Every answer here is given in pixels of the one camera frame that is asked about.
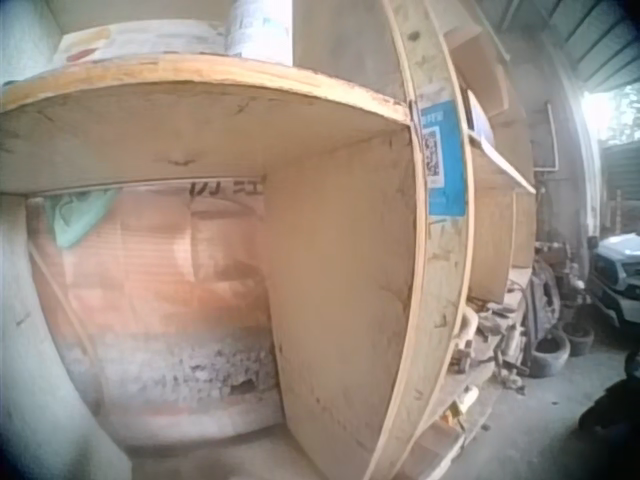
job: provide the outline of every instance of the white roll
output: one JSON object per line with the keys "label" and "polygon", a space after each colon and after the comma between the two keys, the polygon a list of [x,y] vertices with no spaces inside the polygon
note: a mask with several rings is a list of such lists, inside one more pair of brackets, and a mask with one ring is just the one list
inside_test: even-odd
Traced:
{"label": "white roll", "polygon": [[292,0],[234,0],[227,55],[293,65]]}

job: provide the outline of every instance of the concrete floor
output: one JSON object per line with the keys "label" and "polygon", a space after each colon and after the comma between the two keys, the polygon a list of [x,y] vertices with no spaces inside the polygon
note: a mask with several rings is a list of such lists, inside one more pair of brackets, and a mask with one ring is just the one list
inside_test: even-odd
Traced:
{"label": "concrete floor", "polygon": [[604,460],[604,445],[579,435],[576,422],[606,387],[624,376],[624,357],[632,343],[586,307],[578,314],[596,332],[591,353],[569,358],[556,377],[527,379],[526,396],[504,391],[484,429],[443,480],[594,478]]}

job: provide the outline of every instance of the tree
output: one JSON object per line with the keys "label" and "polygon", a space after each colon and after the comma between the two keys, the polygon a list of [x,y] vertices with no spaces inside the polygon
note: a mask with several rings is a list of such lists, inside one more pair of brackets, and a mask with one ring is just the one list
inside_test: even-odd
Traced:
{"label": "tree", "polygon": [[611,118],[602,140],[606,145],[640,140],[640,83],[605,94],[611,105]]}

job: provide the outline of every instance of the blue sticker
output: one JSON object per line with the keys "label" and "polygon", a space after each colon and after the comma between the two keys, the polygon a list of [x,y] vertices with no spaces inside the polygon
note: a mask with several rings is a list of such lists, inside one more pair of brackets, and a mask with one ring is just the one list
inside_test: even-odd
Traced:
{"label": "blue sticker", "polygon": [[420,110],[429,185],[429,215],[464,217],[467,182],[460,123],[453,100]]}

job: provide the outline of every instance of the shelf edge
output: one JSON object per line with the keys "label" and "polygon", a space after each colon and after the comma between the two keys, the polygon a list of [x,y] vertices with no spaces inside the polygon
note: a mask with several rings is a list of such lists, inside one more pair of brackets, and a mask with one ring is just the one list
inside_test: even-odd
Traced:
{"label": "shelf edge", "polygon": [[57,95],[122,85],[200,82],[321,98],[410,124],[408,107],[365,87],[297,67],[221,55],[132,55],[50,70],[2,89],[0,113]]}

